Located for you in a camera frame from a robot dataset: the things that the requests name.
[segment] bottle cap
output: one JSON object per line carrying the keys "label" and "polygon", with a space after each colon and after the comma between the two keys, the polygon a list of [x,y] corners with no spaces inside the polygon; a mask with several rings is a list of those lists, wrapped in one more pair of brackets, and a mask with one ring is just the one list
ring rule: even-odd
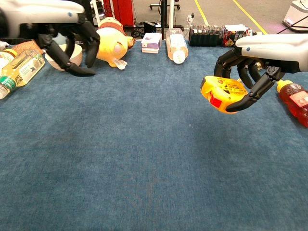
{"label": "bottle cap", "polygon": [[14,58],[18,55],[16,51],[14,51],[13,49],[5,49],[5,52],[9,53],[10,55],[12,55]]}
{"label": "bottle cap", "polygon": [[289,80],[279,80],[277,82],[277,92],[280,93],[281,89],[287,85],[287,84],[290,84],[290,83],[293,83],[292,81],[289,81]]}
{"label": "bottle cap", "polygon": [[7,96],[8,90],[3,85],[0,85],[0,100]]}
{"label": "bottle cap", "polygon": [[176,64],[181,64],[185,61],[185,53],[184,51],[176,51],[173,53],[172,55],[172,58],[173,58],[173,61],[176,63]]}

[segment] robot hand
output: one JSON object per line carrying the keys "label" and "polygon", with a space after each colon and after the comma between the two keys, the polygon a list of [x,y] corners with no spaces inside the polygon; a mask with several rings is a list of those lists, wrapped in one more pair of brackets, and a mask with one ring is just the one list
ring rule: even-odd
{"label": "robot hand", "polygon": [[[68,38],[65,51],[52,40],[58,32]],[[92,67],[100,36],[85,18],[81,5],[64,0],[1,0],[0,38],[34,39],[65,71],[80,77],[94,75],[91,69],[81,68],[69,61],[75,47],[74,34],[80,34],[88,42],[85,63],[88,68]]]}
{"label": "robot hand", "polygon": [[[308,71],[307,60],[308,34],[256,35],[237,40],[232,50],[218,58],[214,75],[230,78],[231,67],[237,65],[242,82],[251,90],[226,110],[237,112],[250,107],[285,73]],[[266,69],[262,76],[256,62]],[[254,85],[248,73],[255,81]]]}

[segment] yellow plush toy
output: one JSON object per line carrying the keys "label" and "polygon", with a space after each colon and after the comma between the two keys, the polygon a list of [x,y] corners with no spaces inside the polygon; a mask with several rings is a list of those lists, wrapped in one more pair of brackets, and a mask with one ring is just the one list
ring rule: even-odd
{"label": "yellow plush toy", "polygon": [[107,61],[111,67],[124,69],[126,62],[120,60],[132,48],[135,39],[125,34],[123,25],[112,17],[103,19],[97,33],[101,37],[97,58]]}

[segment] green label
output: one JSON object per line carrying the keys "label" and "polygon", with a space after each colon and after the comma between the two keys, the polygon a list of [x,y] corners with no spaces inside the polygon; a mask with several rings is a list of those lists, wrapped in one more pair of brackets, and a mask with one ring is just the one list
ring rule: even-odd
{"label": "green label", "polygon": [[0,84],[4,85],[7,89],[10,90],[14,90],[16,88],[15,81],[7,76],[2,76],[0,78]]}

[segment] white bowl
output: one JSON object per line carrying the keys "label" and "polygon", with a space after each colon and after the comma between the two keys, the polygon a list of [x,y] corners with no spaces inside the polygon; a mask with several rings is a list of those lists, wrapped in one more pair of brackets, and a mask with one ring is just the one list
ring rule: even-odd
{"label": "white bowl", "polygon": [[[59,47],[65,51],[66,49],[66,44],[59,45]],[[45,58],[47,61],[50,63],[51,66],[56,68],[59,71],[64,71],[63,69],[60,68],[60,66],[48,55],[45,54]],[[82,47],[79,46],[78,44],[75,44],[75,48],[73,51],[73,54],[71,58],[69,59],[72,63],[75,63],[77,66],[79,66],[82,62]]]}

